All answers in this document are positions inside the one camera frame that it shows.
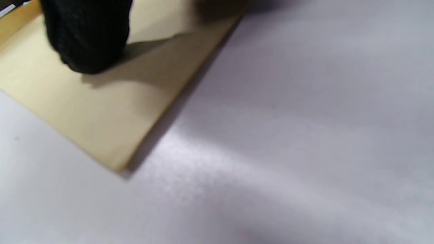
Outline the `person's right hand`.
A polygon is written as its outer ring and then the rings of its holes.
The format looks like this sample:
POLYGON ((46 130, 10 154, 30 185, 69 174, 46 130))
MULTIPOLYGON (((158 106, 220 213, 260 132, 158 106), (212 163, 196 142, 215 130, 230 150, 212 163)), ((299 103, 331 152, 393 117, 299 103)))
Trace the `person's right hand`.
POLYGON ((122 56, 132 0, 42 0, 48 42, 72 71, 94 75, 122 56))

